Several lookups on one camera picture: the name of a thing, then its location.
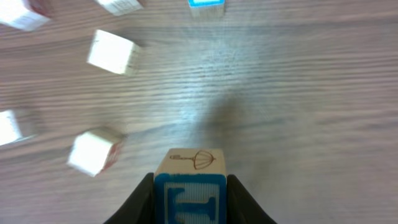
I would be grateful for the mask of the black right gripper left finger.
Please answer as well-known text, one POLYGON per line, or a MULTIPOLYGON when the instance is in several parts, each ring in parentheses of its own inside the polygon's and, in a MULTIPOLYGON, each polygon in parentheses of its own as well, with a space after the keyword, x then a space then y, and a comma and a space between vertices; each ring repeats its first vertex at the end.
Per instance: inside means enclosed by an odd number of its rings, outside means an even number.
POLYGON ((148 173, 121 207, 104 224, 154 224, 154 174, 148 173))

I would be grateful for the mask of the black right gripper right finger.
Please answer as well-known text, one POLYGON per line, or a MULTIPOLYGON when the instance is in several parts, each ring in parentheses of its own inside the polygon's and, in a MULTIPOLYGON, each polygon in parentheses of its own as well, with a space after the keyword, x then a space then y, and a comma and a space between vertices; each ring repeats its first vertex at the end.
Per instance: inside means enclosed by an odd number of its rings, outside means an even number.
POLYGON ((277 224, 233 174, 227 176, 226 194, 227 224, 277 224))

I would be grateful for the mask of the blue T umbrella block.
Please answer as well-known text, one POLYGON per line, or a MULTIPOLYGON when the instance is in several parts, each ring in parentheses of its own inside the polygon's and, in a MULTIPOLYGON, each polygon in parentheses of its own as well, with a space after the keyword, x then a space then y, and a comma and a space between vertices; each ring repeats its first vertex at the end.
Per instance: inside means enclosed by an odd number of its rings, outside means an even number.
POLYGON ((170 149, 154 174, 155 222, 226 224, 221 149, 170 149))

